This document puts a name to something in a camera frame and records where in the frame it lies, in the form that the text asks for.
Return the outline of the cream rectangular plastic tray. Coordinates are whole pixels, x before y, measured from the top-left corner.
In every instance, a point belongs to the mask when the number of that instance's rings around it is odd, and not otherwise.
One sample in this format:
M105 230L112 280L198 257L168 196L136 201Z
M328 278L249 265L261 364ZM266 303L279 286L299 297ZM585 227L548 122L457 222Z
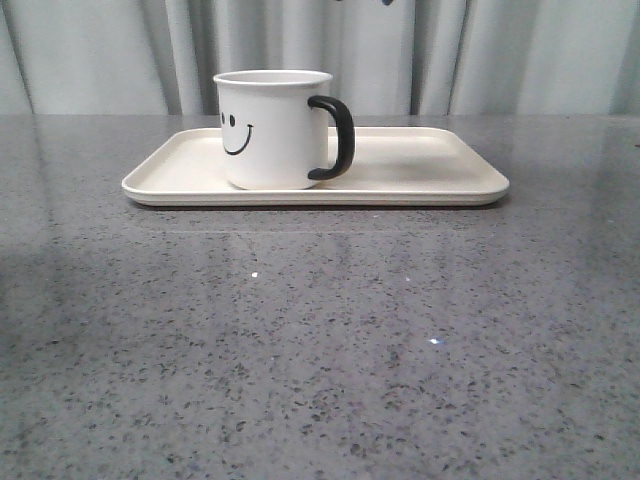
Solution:
M428 127L359 127L344 175L306 190L242 190L222 169L218 128L178 132L121 182L149 206L481 206L510 182L454 133Z

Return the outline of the white smiley mug black handle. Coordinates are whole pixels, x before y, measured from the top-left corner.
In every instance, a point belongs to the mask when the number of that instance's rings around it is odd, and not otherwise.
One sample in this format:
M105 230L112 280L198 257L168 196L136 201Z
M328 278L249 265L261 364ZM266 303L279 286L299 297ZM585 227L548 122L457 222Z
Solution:
M298 190L343 175L355 156L355 127L348 107L329 95L332 80L313 70L215 75L229 182Z

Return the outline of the pale grey pleated curtain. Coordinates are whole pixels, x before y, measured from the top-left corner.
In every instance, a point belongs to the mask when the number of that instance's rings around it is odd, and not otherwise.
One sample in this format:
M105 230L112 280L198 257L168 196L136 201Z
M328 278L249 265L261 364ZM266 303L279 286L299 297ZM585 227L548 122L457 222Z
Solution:
M358 115L637 114L635 1L5 1L5 114L214 114L213 77L333 76Z

